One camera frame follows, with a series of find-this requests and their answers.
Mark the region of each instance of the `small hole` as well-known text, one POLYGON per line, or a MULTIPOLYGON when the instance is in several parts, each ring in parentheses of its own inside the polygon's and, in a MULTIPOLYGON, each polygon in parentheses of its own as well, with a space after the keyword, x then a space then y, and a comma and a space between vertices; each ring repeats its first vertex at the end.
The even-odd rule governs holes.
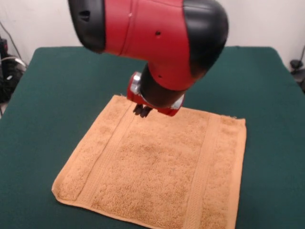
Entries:
POLYGON ((90 20, 90 11, 88 10, 81 11, 79 12, 79 16, 83 21, 88 22, 90 20))

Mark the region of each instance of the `black cable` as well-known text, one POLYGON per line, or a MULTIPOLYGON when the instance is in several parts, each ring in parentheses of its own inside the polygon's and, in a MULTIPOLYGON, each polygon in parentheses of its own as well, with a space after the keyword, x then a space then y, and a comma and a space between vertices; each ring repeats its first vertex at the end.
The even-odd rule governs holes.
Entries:
POLYGON ((11 40, 11 42, 12 42, 12 44, 13 44, 13 46, 14 46, 14 48, 15 48, 15 50, 16 50, 18 56, 19 56, 19 58, 22 59, 22 58, 21 58, 21 55, 20 55, 20 52, 19 52, 19 50, 17 49, 17 46, 16 46, 16 44, 15 44, 13 38, 11 37, 10 33, 6 30, 6 28, 4 27, 4 25, 2 24, 1 21, 0 21, 0 26, 1 26, 1 27, 3 28, 3 30, 8 34, 8 36, 10 37, 10 40, 11 40))
POLYGON ((305 45, 304 45, 303 52, 302 52, 302 55, 301 55, 301 58, 300 58, 300 62, 303 60, 304 53, 305 53, 305 45))

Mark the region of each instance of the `towel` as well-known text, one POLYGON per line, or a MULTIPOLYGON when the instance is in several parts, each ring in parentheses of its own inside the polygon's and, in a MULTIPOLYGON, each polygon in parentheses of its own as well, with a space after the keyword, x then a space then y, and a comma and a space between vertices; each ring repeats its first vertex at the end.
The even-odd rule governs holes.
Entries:
POLYGON ((245 120, 134 107, 109 101, 56 177, 56 199, 152 229, 234 229, 245 120))

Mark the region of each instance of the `green tablecloth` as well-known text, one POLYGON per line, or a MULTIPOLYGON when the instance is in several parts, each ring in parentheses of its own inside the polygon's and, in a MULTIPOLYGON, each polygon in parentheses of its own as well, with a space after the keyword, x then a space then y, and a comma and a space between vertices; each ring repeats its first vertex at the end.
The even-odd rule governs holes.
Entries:
MULTIPOLYGON (((0 228, 141 228, 62 205, 51 186, 100 111, 126 94, 143 66, 79 47, 35 52, 0 120, 0 228)), ((236 228, 305 228, 305 96, 278 54, 226 48, 184 105, 246 118, 236 228)))

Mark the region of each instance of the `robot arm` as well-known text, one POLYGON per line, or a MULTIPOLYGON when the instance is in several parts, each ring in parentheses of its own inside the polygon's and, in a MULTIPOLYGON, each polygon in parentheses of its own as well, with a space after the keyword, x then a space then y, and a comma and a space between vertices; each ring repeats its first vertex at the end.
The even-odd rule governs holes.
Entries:
POLYGON ((142 117, 152 108, 174 116, 228 36, 226 12, 214 0, 69 0, 69 6, 86 48, 147 61, 127 89, 142 117))

